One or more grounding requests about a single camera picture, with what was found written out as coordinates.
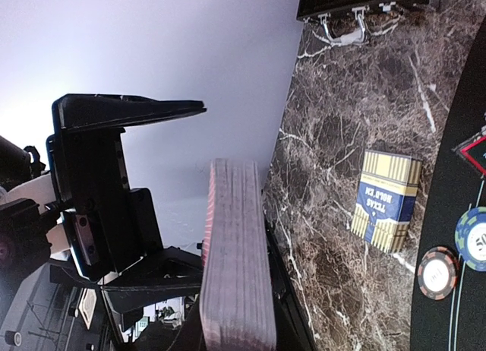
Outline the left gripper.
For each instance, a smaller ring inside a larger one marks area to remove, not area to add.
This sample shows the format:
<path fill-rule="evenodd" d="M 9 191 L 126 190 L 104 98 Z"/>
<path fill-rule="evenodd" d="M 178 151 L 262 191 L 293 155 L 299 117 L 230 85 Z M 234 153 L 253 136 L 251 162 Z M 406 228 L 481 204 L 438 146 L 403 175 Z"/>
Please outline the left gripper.
<path fill-rule="evenodd" d="M 98 281 L 125 270 L 100 287 L 113 330 L 137 321 L 124 321 L 127 313 L 141 318 L 148 305 L 199 293 L 203 275 L 200 255 L 163 249 L 150 190 L 128 181 L 123 128 L 206 111 L 202 101 L 116 94 L 72 93 L 52 104 L 55 133 L 46 146 L 78 273 Z"/>

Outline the red-backed playing card deck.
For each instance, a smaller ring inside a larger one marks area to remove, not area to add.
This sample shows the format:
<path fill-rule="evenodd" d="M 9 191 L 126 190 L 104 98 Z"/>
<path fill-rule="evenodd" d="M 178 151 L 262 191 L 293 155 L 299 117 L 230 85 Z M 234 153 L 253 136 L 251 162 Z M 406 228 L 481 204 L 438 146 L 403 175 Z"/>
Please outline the red-backed playing card deck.
<path fill-rule="evenodd" d="M 253 161 L 211 163 L 199 312 L 208 350 L 276 348 L 260 176 Z"/>

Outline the red card deck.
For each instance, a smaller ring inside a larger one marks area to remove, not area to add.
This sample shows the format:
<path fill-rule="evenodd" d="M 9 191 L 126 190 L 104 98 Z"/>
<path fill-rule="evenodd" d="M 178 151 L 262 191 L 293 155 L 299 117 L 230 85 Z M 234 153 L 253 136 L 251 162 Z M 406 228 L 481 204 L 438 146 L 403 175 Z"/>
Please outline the red card deck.
<path fill-rule="evenodd" d="M 402 250 L 412 219 L 421 161 L 366 150 L 351 232 L 384 253 Z"/>

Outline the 100 chips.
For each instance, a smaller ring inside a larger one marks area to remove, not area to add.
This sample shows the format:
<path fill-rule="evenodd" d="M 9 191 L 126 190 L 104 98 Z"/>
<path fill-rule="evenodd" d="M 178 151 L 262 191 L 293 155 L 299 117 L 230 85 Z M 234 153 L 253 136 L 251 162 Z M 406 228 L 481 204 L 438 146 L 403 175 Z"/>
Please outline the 100 chips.
<path fill-rule="evenodd" d="M 447 247 L 429 249 L 418 266 L 418 287 L 422 294 L 436 301 L 446 298 L 455 288 L 459 262 Z"/>

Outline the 50 chips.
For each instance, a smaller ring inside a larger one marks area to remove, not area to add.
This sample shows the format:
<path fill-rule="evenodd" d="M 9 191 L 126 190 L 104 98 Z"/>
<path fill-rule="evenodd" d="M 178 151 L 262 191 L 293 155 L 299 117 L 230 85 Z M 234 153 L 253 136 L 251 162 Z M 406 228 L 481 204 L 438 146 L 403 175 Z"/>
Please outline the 50 chips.
<path fill-rule="evenodd" d="M 485 272 L 486 228 L 485 207 L 466 211 L 458 220 L 455 229 L 456 249 L 471 269 Z"/>

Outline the red triangular all-in marker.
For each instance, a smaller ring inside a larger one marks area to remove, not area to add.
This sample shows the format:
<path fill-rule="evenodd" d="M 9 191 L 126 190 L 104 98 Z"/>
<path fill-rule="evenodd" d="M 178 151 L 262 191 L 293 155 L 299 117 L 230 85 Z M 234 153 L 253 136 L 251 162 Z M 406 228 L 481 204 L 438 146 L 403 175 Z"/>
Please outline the red triangular all-in marker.
<path fill-rule="evenodd" d="M 485 177 L 485 126 L 467 140 L 456 145 L 453 152 Z"/>

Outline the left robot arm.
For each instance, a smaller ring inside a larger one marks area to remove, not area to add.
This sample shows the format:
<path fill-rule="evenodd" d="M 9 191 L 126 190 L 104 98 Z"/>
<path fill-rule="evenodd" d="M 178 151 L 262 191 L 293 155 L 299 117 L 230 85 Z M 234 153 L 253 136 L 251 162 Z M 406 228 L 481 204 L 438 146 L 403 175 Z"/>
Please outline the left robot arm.
<path fill-rule="evenodd" d="M 71 93 L 52 104 L 48 163 L 2 140 L 1 175 L 17 182 L 1 204 L 2 317 L 22 282 L 65 250 L 76 281 L 120 314 L 200 289 L 200 257 L 164 246 L 149 189 L 130 186 L 121 135 L 205 110 L 198 100 Z"/>

